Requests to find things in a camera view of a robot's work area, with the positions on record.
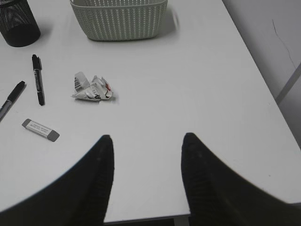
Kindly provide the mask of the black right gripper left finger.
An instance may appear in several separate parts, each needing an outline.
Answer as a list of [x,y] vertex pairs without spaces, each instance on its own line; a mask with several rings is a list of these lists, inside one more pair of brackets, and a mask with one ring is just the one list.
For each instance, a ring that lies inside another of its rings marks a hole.
[[0,213],[2,226],[102,226],[114,178],[110,135],[59,179]]

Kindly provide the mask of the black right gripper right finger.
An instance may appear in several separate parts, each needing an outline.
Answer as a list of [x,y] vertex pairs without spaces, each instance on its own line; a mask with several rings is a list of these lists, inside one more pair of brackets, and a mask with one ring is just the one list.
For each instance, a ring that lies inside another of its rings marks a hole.
[[299,226],[301,208],[261,190],[186,133],[181,173],[192,226]]

